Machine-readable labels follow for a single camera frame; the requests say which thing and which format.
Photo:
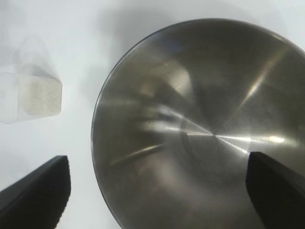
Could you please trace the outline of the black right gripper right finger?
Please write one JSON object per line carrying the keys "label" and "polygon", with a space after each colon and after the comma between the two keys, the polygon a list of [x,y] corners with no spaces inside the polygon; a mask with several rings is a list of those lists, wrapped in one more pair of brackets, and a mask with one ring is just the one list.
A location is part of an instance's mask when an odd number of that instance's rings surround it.
{"label": "black right gripper right finger", "polygon": [[305,227],[305,178],[261,152],[249,155],[246,189],[266,229]]}

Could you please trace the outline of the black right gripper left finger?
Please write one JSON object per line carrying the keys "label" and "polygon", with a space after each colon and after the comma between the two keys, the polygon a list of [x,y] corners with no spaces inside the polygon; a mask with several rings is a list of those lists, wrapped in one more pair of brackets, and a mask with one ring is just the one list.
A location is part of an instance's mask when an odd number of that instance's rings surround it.
{"label": "black right gripper left finger", "polygon": [[2,229],[54,229],[71,194],[67,156],[56,156],[0,192]]}

